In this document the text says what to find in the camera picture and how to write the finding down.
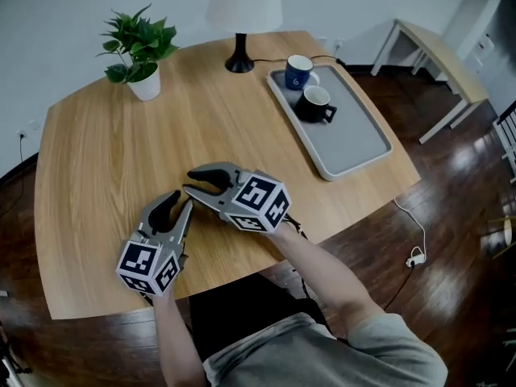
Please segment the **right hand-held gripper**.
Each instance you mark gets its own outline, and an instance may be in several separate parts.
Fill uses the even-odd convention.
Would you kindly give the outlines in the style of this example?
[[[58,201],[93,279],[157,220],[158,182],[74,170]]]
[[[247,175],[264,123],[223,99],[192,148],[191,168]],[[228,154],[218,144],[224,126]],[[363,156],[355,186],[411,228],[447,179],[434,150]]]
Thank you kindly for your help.
[[[273,233],[292,204],[284,183],[231,162],[202,164],[189,170],[187,176],[221,190],[215,193],[196,185],[183,185],[194,201],[241,231]]]

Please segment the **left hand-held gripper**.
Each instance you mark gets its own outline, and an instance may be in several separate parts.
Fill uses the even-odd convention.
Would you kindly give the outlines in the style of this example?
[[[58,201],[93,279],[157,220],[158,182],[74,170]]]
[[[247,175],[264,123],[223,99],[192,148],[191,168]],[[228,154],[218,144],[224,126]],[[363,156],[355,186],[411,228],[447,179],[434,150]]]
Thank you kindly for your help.
[[[139,227],[123,242],[116,273],[129,289],[160,297],[184,268],[185,237],[194,204],[192,199],[184,202],[172,228],[170,214],[180,196],[176,189],[147,204]]]

